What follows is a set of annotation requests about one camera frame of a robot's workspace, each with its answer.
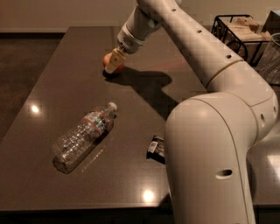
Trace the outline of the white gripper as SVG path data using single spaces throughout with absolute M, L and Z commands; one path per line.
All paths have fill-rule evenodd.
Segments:
M 136 53 L 144 45 L 144 35 L 142 31 L 128 23 L 122 26 L 117 35 L 118 45 L 127 53 Z M 111 53 L 104 56 L 104 70 L 108 74 L 119 74 L 124 69 L 125 53 L 115 48 Z

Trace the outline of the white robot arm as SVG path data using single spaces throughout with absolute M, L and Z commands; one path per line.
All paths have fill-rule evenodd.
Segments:
M 176 224 L 256 224 L 247 152 L 273 128 L 275 91 L 246 61 L 180 9 L 181 0 L 136 0 L 105 70 L 113 73 L 164 28 L 206 89 L 182 101 L 164 128 Z

